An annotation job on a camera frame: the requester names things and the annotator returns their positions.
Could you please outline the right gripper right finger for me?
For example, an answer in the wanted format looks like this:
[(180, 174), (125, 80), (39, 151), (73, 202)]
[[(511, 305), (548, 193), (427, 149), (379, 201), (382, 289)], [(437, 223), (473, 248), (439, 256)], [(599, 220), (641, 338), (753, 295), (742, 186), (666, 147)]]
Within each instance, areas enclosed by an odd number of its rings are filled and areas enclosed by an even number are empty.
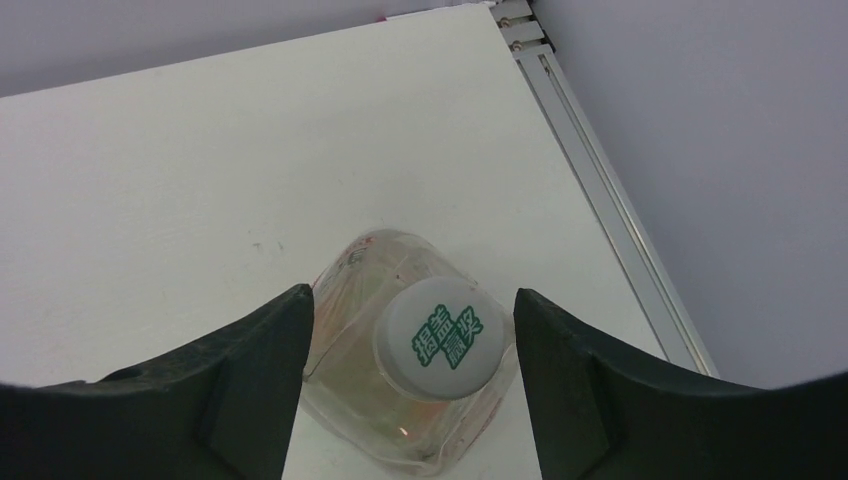
[(679, 367), (538, 292), (514, 302), (546, 479), (843, 479), (847, 377), (758, 389)]

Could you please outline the aluminium rail frame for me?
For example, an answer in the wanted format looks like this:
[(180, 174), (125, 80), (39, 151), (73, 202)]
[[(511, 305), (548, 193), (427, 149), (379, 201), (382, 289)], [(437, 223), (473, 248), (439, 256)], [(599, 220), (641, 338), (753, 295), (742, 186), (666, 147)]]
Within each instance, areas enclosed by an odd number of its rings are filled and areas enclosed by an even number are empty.
[(641, 224), (529, 1), (490, 8), (666, 358), (719, 372)]

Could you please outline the white green text cap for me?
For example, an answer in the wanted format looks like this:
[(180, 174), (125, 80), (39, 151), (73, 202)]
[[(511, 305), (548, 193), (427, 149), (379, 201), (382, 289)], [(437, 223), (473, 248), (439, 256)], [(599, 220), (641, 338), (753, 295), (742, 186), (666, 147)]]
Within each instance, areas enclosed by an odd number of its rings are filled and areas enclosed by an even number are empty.
[(375, 361), (387, 382), (420, 401), (456, 401), (501, 369), (514, 326), (476, 283), (436, 276), (401, 291), (374, 326)]

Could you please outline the green orange label bottle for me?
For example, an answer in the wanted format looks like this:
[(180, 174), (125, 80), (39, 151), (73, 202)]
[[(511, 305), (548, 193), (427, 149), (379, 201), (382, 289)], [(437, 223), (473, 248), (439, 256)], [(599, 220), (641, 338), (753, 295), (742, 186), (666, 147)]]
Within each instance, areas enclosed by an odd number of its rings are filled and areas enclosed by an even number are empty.
[(425, 477), (464, 456), (519, 368), (514, 327), (501, 369), (466, 398), (420, 401), (387, 382), (375, 361), (375, 323), (393, 297), (436, 276), (479, 285), (418, 235), (381, 228), (353, 240), (313, 283), (314, 329), (301, 393), (303, 408), (329, 431), (389, 469)]

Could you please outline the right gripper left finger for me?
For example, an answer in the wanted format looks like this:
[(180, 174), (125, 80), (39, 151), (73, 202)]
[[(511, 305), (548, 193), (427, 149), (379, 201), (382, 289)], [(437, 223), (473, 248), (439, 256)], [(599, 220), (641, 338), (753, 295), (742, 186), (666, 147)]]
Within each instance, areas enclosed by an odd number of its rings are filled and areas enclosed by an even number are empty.
[(97, 382), (1, 388), (5, 479), (278, 479), (314, 320), (298, 284)]

